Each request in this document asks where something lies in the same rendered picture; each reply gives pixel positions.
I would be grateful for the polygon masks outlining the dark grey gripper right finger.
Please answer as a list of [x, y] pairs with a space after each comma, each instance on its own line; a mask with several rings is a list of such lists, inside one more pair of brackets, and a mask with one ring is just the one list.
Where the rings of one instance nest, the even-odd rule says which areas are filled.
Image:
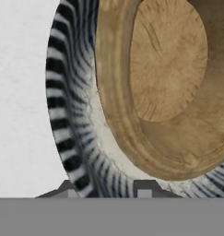
[[157, 181], [134, 180], [134, 197], [136, 198], [180, 198], [179, 195], [163, 190]]

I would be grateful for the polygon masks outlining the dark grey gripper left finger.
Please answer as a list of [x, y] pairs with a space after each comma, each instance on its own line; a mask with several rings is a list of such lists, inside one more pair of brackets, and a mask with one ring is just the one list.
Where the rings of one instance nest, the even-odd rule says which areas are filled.
[[73, 185], [68, 180], [64, 180], [57, 189], [39, 195], [39, 198], [78, 198], [78, 195]]

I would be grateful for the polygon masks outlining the black and white striped bowl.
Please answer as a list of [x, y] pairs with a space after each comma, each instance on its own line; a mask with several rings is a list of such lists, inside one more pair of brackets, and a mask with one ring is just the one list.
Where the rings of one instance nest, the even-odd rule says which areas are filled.
[[96, 82], [99, 0], [60, 0], [47, 45], [45, 82], [53, 138], [80, 197], [134, 197], [134, 180], [157, 181], [185, 198], [224, 198], [224, 162], [200, 177], [166, 181], [138, 169], [118, 148]]

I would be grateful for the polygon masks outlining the brown wooden bowl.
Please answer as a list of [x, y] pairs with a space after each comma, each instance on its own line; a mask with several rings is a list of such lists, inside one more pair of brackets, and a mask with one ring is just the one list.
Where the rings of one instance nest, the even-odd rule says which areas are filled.
[[96, 82], [123, 154], [166, 181], [224, 162], [224, 0], [99, 0]]

